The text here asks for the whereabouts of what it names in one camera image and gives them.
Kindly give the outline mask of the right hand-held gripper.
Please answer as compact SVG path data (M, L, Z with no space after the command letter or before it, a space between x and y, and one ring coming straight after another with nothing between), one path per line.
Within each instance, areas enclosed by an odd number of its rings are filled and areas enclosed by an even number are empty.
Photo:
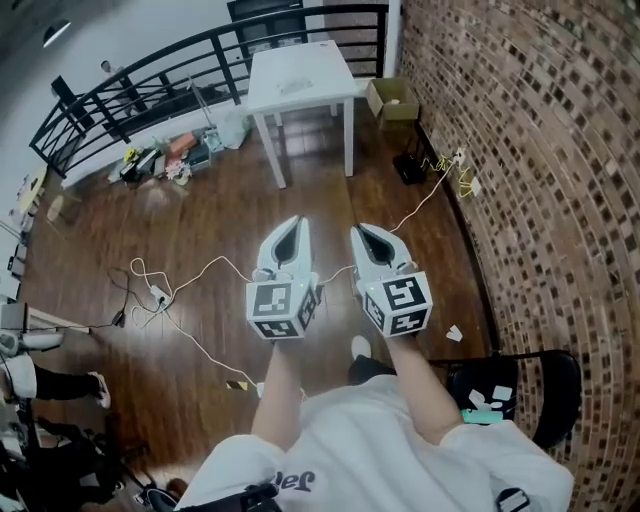
M433 299L424 271L405 243L372 224L350 230L358 291L364 287L364 312L385 337L424 330Z

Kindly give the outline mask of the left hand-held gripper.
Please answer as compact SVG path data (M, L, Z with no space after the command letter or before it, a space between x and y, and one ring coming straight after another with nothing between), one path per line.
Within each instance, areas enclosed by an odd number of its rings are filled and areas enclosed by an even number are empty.
M270 270L284 265L289 272ZM303 339L321 301L319 276L310 272L308 219L295 215L279 224L260 245L257 266L246 285L248 323L264 340Z

